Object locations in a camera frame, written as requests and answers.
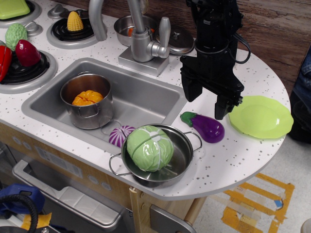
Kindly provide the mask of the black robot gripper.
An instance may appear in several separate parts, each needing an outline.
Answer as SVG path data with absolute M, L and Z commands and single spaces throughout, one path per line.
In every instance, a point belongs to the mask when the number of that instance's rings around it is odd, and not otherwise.
M 194 101 L 205 88 L 217 95 L 215 119 L 222 120 L 232 112 L 234 106 L 242 103 L 242 83 L 233 73 L 236 63 L 237 42 L 216 53 L 198 50 L 197 55 L 180 58 L 182 63 L 182 85 L 186 99 Z

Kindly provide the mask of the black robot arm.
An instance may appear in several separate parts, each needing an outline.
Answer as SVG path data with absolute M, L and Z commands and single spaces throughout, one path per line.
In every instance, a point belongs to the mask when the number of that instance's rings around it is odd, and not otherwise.
M 243 84 L 234 75 L 237 30 L 243 15 L 235 0 L 188 0 L 196 26 L 196 56 L 182 56 L 181 77 L 185 97 L 195 100 L 207 89 L 217 95 L 215 119 L 221 120 L 241 101 Z

